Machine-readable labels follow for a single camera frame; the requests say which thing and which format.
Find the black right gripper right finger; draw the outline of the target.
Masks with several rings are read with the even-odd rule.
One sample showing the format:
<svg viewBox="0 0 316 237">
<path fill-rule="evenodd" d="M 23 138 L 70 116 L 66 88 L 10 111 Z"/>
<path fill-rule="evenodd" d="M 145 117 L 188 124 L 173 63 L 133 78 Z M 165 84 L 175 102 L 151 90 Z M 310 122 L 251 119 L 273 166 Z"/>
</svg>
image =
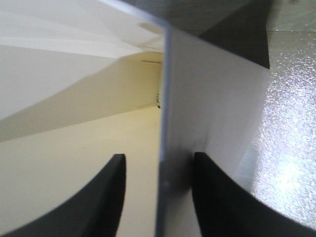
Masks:
<svg viewBox="0 0 316 237">
<path fill-rule="evenodd" d="M 314 237 L 316 232 L 272 210 L 211 158 L 194 154 L 192 196 L 204 237 Z"/>
</svg>

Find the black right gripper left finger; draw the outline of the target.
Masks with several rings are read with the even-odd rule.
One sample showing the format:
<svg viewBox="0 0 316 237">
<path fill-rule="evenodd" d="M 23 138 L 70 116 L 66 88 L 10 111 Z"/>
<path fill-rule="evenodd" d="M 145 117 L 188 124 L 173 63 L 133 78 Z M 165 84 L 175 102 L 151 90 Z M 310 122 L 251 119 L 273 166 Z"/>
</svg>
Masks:
<svg viewBox="0 0 316 237">
<path fill-rule="evenodd" d="M 8 237 L 114 237 L 126 189 L 126 157 L 115 154 L 79 192 Z"/>
</svg>

